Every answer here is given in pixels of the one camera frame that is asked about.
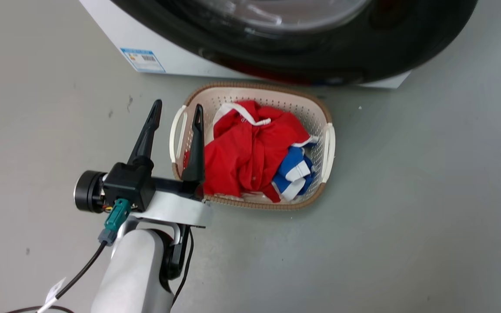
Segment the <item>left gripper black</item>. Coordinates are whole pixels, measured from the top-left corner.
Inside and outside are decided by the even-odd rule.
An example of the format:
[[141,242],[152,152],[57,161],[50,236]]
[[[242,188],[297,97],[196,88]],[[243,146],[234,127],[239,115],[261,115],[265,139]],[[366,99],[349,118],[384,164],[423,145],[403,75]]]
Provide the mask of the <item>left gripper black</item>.
[[108,172],[88,170],[73,192],[78,210],[101,213],[118,200],[131,204],[131,219],[147,223],[177,223],[205,228],[211,225],[212,209],[204,202],[199,183],[205,180],[204,110],[197,104],[191,125],[191,141],[183,181],[153,177],[151,153],[159,128],[163,102],[157,99],[141,129],[128,162],[116,163]]

